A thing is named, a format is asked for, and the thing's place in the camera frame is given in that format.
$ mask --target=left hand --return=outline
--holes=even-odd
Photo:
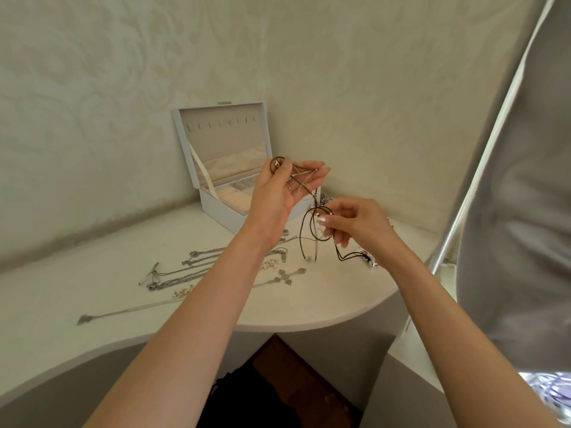
[[[298,189],[299,185],[295,180],[289,180],[293,165],[304,169],[317,169],[310,176],[304,174],[297,177],[300,182],[305,182],[310,191],[321,186],[331,170],[324,168],[325,163],[321,161],[292,162],[290,158],[285,158],[280,168],[272,174],[269,169],[270,162],[271,159],[266,160],[256,180],[250,213],[243,226],[245,230],[253,229],[261,235],[268,250],[279,242],[291,209],[303,197],[309,195],[305,189]]]

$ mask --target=white jewelry box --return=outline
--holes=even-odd
[[[219,104],[172,112],[202,209],[237,233],[250,209],[253,184],[272,157],[263,103]],[[292,209],[292,219],[313,207],[308,194]]]

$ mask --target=white desk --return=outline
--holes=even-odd
[[[393,223],[421,258],[428,257],[435,235]],[[300,218],[288,223],[290,237],[299,224]],[[222,247],[231,238],[195,204],[1,275],[0,406],[100,354],[145,342],[178,303],[76,323],[83,314],[172,298],[189,284],[149,292],[137,282],[157,261],[160,271],[178,269],[190,251]],[[317,263],[302,259],[297,240],[282,246],[287,262],[262,271],[256,282],[277,276],[280,268],[289,273],[305,267],[307,273],[292,277],[291,286],[252,289],[237,331],[322,328],[356,317],[396,291],[384,269],[371,269],[361,259],[338,261],[332,242],[320,243]]]

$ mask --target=right hand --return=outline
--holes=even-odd
[[[333,235],[335,244],[340,243],[346,248],[353,237],[383,267],[396,251],[406,247],[375,200],[335,198],[325,206],[334,215],[321,212],[320,218],[323,219],[318,218],[317,222],[326,227],[326,236]]]

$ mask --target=damask wallpaper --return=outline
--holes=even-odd
[[[437,231],[533,1],[2,0],[0,261],[196,199],[170,109],[221,100]]]

